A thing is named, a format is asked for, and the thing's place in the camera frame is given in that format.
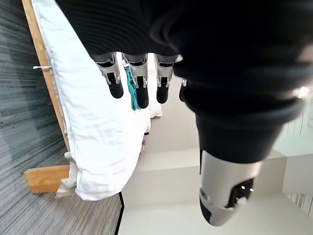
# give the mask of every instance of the white bedsheet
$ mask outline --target white bedsheet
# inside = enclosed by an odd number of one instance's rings
[[[55,1],[32,3],[51,59],[71,156],[78,167],[75,192],[84,200],[112,196],[122,190],[133,173],[143,135],[150,130],[149,109],[153,116],[161,116],[160,104],[150,101],[150,108],[131,109],[120,53],[117,59],[124,95],[113,98],[99,68]],[[156,92],[156,81],[149,85],[155,86],[149,92]]]

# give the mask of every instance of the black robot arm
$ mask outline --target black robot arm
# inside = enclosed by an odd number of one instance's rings
[[[226,222],[248,200],[283,124],[303,109],[292,91],[313,71],[299,59],[312,40],[312,2],[57,2],[95,61],[115,51],[183,56],[174,73],[197,118],[201,211],[212,225]]]

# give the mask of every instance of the black fingertip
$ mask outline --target black fingertip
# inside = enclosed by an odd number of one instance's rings
[[[168,87],[158,87],[156,90],[156,99],[160,104],[164,104],[168,98]]]
[[[141,109],[145,109],[149,105],[148,89],[139,87],[136,89],[137,104]]]
[[[121,82],[119,84],[113,83],[109,85],[109,89],[110,89],[111,95],[116,99],[121,98],[124,94],[124,90],[123,90],[123,86]]]

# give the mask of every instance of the bed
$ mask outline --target bed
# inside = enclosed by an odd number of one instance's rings
[[[124,95],[115,99],[55,1],[22,1],[71,163],[30,169],[24,174],[27,183],[32,192],[48,192],[63,182],[83,200],[112,196],[133,173],[150,118],[162,115],[153,55],[148,57],[149,108],[134,111],[120,53]]]

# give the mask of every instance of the silver metal joint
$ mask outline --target silver metal joint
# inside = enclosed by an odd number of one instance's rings
[[[183,87],[187,86],[187,79],[186,79],[186,78],[183,78],[183,79],[181,80],[181,84],[182,84]]]
[[[135,87],[139,88],[139,83],[141,83],[141,79],[143,80],[143,88],[148,87],[148,62],[147,58],[140,65],[134,65],[131,61],[129,61],[129,67],[131,70],[131,74],[133,76],[133,81],[135,83]]]
[[[105,77],[109,85],[112,84],[111,81],[113,79],[115,79],[116,84],[120,83],[121,78],[115,54],[112,55],[112,58],[110,60],[97,61],[96,65],[99,67],[102,75]]]
[[[173,65],[174,62],[163,62],[160,61],[157,55],[155,54],[155,62],[156,62],[156,75],[157,75],[157,86],[162,87],[162,79],[166,79],[165,87],[169,87],[172,75],[173,75]]]

